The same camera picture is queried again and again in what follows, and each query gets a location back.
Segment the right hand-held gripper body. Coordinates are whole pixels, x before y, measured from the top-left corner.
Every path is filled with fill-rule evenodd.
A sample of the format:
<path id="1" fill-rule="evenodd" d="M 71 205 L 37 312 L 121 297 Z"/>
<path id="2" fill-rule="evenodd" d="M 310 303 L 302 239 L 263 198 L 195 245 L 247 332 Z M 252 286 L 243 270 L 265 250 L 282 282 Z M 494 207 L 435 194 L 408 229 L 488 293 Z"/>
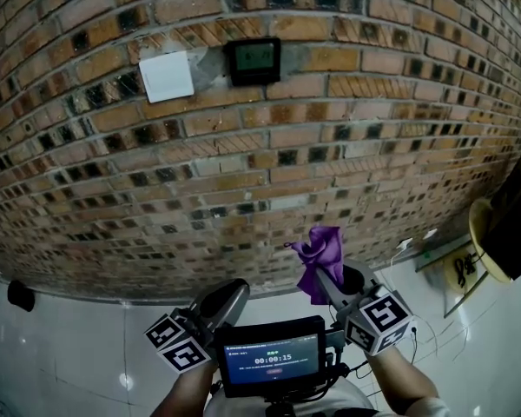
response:
<path id="1" fill-rule="evenodd" d="M 411 310 L 397 290 L 377 284 L 337 313 L 346 344 L 370 356 L 395 346 L 414 326 Z"/>

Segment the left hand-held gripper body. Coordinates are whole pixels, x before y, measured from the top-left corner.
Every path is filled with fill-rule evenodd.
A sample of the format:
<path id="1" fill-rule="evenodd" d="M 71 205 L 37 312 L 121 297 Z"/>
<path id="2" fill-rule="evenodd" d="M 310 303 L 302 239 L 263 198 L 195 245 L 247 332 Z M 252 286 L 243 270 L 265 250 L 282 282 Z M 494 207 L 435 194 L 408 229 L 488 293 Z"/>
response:
<path id="1" fill-rule="evenodd" d="M 207 351 L 209 337 L 187 309 L 175 308 L 163 314 L 143 333 L 157 355 L 176 373 L 184 374 L 213 360 Z"/>

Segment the purple cleaning cloth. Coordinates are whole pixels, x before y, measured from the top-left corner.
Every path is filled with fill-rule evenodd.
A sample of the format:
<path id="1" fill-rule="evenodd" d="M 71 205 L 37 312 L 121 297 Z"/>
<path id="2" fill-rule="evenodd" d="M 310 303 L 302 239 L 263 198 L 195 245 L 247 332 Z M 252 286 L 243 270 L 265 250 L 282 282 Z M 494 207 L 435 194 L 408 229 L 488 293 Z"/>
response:
<path id="1" fill-rule="evenodd" d="M 297 288 L 310 297 L 312 305 L 326 305 L 329 300 L 317 281 L 316 270 L 326 272 L 338 288 L 344 285 L 340 228 L 316 226 L 308 235 L 308 242 L 286 242 L 284 246 L 295 251 L 305 267 Z"/>

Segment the black wall display panel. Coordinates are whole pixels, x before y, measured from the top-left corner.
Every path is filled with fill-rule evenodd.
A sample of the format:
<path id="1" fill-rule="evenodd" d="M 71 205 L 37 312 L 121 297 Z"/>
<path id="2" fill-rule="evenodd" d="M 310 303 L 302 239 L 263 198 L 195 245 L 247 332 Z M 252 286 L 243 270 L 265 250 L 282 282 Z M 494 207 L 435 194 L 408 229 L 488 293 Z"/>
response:
<path id="1" fill-rule="evenodd" d="M 223 47 L 234 87 L 280 81 L 281 41 L 277 37 L 236 40 Z"/>

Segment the person's right forearm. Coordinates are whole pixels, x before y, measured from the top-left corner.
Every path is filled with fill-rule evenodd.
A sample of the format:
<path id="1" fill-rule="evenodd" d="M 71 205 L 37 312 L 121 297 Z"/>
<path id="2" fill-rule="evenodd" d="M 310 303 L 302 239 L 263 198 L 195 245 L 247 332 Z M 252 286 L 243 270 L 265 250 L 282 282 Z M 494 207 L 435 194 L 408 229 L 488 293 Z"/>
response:
<path id="1" fill-rule="evenodd" d="M 379 384 L 387 404 L 398 415 L 422 399 L 437 399 L 434 383 L 407 360 L 396 347 L 389 347 L 366 360 Z"/>

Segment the person's left forearm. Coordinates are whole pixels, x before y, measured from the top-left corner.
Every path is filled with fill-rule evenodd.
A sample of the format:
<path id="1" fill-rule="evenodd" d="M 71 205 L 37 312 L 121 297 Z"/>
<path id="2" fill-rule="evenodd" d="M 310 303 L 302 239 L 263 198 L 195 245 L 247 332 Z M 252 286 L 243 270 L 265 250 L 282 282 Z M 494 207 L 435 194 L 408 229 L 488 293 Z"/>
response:
<path id="1" fill-rule="evenodd" d="M 209 361 L 181 374 L 150 417 L 203 417 L 217 369 L 217 364 Z"/>

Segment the chest-mounted timer screen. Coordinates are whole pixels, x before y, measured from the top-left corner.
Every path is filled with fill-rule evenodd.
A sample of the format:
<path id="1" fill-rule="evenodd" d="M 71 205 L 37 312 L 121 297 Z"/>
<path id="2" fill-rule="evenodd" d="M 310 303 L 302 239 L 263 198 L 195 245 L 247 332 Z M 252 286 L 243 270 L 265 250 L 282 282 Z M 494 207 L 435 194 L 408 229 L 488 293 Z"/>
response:
<path id="1" fill-rule="evenodd" d="M 228 398 L 281 399 L 325 380 L 325 321 L 319 315 L 219 328 L 214 347 Z"/>

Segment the yellow round disc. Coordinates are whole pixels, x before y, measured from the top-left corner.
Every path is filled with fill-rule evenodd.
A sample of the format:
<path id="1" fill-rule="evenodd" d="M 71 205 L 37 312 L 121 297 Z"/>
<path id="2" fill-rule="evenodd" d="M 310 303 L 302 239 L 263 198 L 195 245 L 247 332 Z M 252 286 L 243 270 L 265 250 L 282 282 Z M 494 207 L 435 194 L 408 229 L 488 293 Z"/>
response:
<path id="1" fill-rule="evenodd" d="M 470 250 L 455 250 L 444 257 L 443 263 L 446 285 L 455 293 L 464 295 L 477 283 L 476 255 Z"/>

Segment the white shirt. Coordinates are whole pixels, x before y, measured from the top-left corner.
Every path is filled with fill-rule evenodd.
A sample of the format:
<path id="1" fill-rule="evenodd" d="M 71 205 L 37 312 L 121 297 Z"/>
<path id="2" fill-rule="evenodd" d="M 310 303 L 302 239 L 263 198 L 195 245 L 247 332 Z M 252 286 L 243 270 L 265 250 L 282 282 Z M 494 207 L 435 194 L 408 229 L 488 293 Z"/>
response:
<path id="1" fill-rule="evenodd" d="M 267 417 L 269 404 L 260 397 L 227 398 L 220 391 L 206 405 L 203 417 Z M 452 417 L 439 398 L 423 398 L 403 414 L 382 411 L 363 392 L 347 380 L 340 379 L 319 400 L 294 404 L 295 417 Z"/>

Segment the round yellow stool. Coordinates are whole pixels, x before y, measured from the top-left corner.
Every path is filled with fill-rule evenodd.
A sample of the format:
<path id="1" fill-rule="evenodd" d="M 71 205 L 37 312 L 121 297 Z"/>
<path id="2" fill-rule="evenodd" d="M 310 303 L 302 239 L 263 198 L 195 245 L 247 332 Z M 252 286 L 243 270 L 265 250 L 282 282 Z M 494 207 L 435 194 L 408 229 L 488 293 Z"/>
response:
<path id="1" fill-rule="evenodd" d="M 477 252 L 478 260 L 483 264 L 488 275 L 501 283 L 511 283 L 512 279 L 504 273 L 499 265 L 484 251 L 483 242 L 491 222 L 491 202 L 486 198 L 475 200 L 469 211 L 469 230 L 472 245 Z"/>

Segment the large dark box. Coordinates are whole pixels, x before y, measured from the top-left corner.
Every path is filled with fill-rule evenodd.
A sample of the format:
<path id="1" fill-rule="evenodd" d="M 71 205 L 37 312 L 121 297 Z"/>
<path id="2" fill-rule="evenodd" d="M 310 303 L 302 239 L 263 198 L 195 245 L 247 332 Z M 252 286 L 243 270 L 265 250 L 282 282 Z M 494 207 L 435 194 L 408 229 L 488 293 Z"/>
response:
<path id="1" fill-rule="evenodd" d="M 521 156 L 491 199 L 482 247 L 509 278 L 521 276 Z"/>

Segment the black round object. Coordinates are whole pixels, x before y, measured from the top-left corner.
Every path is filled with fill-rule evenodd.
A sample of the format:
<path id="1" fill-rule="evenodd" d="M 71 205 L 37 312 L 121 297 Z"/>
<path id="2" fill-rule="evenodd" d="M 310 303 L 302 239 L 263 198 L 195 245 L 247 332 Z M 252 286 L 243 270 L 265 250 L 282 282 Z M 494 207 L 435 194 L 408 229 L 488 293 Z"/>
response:
<path id="1" fill-rule="evenodd" d="M 8 302 L 20 309 L 31 312 L 36 304 L 36 297 L 33 290 L 27 288 L 20 281 L 11 281 L 7 289 Z"/>

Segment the black monitor mount bracket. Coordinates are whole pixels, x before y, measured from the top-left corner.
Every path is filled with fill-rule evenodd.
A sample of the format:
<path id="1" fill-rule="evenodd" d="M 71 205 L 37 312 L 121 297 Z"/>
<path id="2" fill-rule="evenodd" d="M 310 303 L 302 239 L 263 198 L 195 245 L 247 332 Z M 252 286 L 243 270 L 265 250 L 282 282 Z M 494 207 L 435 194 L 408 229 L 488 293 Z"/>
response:
<path id="1" fill-rule="evenodd" d="M 325 332 L 326 348 L 334 349 L 334 357 L 326 356 L 326 385 L 322 397 L 335 385 L 340 377 L 346 378 L 351 372 L 349 366 L 341 361 L 341 355 L 346 347 L 346 337 L 340 329 L 329 329 Z"/>

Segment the white wall switch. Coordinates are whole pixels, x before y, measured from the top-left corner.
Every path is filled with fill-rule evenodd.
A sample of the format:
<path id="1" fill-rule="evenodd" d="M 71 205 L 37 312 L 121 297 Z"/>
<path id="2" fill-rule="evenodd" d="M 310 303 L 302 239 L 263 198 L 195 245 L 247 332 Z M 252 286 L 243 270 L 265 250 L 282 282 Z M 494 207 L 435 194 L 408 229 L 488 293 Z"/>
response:
<path id="1" fill-rule="evenodd" d="M 160 103 L 195 93 L 186 51 L 177 51 L 139 62 L 149 103 Z"/>

